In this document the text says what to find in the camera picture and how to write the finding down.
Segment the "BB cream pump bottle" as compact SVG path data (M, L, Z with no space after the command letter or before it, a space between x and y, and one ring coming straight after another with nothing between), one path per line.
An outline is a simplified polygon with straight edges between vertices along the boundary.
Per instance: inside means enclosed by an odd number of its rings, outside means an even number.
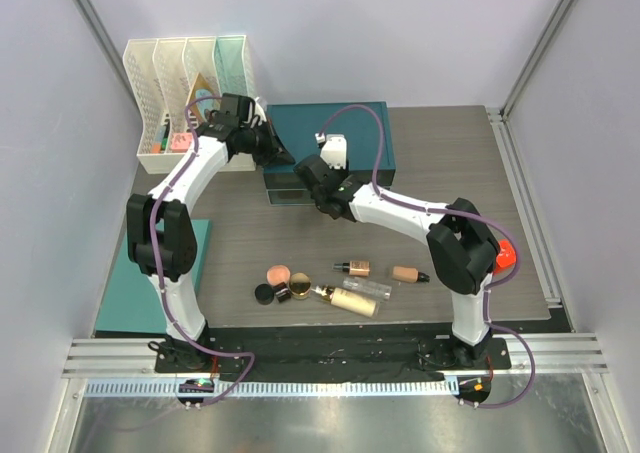
M353 260L334 263L332 270L354 277L368 277L371 273L371 266L369 261Z

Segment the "beige foundation tube black cap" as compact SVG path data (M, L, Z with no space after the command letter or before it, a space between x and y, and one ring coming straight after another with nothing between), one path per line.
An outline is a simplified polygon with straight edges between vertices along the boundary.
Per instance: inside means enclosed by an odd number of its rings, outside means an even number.
M416 268L406 266L394 266L392 268L392 278L399 282L411 284L430 282L428 274L421 272Z

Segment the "clear plastic bottle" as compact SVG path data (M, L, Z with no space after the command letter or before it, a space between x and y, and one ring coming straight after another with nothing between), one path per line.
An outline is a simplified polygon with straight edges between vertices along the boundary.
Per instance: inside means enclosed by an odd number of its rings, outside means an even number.
M376 301L388 301L392 293L391 286L376 283L361 277L344 278L342 287L346 290L369 296Z

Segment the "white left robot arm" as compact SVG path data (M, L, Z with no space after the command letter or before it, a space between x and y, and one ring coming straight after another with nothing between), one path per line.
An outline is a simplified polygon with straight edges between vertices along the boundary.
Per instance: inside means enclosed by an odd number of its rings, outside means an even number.
M191 214L206 186L239 154L259 166L294 162L257 99L231 93L204 96L184 110L191 143L170 173L126 205L127 253L154 286L169 337L183 343L179 361L205 370L212 346L202 339L207 322L197 304L192 269L198 245Z

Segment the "cream foundation bottle gold pump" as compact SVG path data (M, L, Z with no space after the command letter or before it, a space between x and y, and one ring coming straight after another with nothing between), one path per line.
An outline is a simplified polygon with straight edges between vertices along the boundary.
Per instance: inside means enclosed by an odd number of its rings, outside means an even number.
M360 316L373 318L378 312L379 304L375 300L343 288L314 286L310 292L325 303Z

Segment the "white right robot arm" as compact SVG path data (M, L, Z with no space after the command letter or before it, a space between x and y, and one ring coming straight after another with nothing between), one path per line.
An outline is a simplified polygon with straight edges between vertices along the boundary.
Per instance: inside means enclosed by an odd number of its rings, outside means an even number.
M331 168L318 155L294 167L317 209L334 219L378 225L426 245L435 274L452 297L451 354L472 368L488 354L487 293L499 244L462 198L452 204L419 201Z

